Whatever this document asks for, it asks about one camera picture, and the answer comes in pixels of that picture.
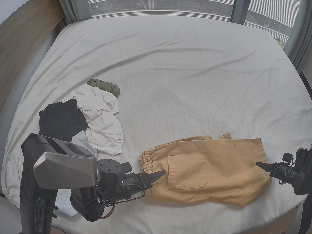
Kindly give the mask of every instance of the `bed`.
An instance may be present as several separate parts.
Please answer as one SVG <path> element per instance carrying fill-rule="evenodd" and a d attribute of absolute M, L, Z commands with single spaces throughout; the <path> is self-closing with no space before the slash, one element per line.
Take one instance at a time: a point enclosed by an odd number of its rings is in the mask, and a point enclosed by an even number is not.
<path fill-rule="evenodd" d="M 86 20 L 66 26 L 32 76 L 5 148 L 2 189 L 19 208 L 21 143 L 39 131 L 38 112 L 90 78 L 117 84 L 124 135 L 118 162 L 179 138 L 229 132 L 259 138 L 269 162 L 312 143 L 312 102 L 292 63 L 268 32 L 229 22 L 168 15 Z M 99 153 L 98 159 L 111 157 Z M 53 225 L 83 233 L 241 233 L 265 225 L 305 199 L 273 180 L 250 205 L 120 204 L 109 219 L 57 213 Z"/>

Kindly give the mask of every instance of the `back pocket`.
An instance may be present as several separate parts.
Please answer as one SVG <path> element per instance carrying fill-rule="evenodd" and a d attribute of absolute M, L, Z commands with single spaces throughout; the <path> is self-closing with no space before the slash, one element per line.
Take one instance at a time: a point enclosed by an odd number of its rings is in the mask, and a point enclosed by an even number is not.
<path fill-rule="evenodd" d="M 201 154 L 168 156 L 169 190 L 200 188 L 207 183 L 207 160 Z"/>

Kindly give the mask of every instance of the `folded pants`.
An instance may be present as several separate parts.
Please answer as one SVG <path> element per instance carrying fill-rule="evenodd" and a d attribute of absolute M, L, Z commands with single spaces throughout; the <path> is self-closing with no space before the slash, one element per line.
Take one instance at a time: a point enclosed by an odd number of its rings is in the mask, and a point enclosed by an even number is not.
<path fill-rule="evenodd" d="M 268 163 L 260 138 L 185 138 L 144 151 L 138 159 L 147 174 L 166 171 L 146 191 L 146 196 L 163 201 L 245 206 L 271 184 L 269 174 L 255 164 Z"/>

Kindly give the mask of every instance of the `dark metal window post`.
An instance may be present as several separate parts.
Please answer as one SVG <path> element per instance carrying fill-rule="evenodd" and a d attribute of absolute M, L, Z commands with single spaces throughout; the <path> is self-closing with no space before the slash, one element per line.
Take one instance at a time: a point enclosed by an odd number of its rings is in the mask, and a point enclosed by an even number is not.
<path fill-rule="evenodd" d="M 230 22 L 244 25 L 250 0 L 234 0 Z"/>

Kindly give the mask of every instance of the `green clothing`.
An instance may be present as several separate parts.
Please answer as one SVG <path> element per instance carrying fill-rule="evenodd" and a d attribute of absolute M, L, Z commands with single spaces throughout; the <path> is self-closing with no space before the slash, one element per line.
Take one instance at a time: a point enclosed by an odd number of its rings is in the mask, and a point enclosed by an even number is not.
<path fill-rule="evenodd" d="M 116 84 L 111 84 L 109 82 L 105 82 L 98 79 L 90 79 L 87 82 L 91 87 L 98 87 L 101 90 L 112 93 L 116 98 L 120 95 L 120 89 Z"/>

